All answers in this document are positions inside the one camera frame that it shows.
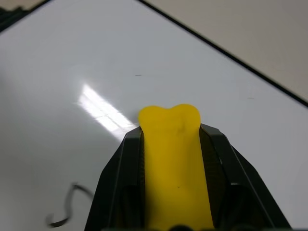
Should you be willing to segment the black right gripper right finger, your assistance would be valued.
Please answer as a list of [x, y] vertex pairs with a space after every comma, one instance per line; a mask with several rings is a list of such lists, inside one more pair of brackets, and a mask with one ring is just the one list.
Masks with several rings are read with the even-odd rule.
[[256, 169], [217, 128], [199, 129], [215, 228], [290, 228]]

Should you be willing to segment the yellow whiteboard eraser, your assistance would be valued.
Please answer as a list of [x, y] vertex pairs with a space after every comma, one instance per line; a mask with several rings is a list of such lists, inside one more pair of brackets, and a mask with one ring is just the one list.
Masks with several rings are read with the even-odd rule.
[[177, 225], [213, 228], [199, 111], [189, 104], [148, 106], [138, 121], [144, 136], [145, 226], [160, 231]]

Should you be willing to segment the black-framed whiteboard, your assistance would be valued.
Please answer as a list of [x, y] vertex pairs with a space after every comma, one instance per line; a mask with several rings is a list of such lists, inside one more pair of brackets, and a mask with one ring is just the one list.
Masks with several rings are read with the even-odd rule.
[[135, 0], [54, 0], [0, 34], [0, 231], [83, 231], [101, 171], [148, 105], [198, 108], [308, 228], [308, 108]]

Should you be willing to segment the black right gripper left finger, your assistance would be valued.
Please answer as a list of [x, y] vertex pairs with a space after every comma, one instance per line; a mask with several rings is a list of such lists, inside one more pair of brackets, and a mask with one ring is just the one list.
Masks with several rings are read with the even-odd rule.
[[144, 138], [129, 131], [101, 172], [87, 229], [145, 228]]

